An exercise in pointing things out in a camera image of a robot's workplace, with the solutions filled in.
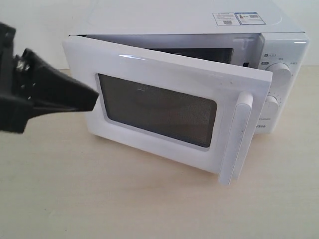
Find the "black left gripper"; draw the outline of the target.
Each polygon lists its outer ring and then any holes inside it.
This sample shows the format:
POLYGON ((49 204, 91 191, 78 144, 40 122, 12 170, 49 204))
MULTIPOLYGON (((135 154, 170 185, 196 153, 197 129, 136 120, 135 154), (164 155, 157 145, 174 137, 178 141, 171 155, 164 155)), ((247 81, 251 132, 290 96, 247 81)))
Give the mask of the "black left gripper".
POLYGON ((35 52, 14 55, 16 29, 0 24, 0 129, 22 134, 42 115, 92 111, 98 92, 53 68, 35 52))

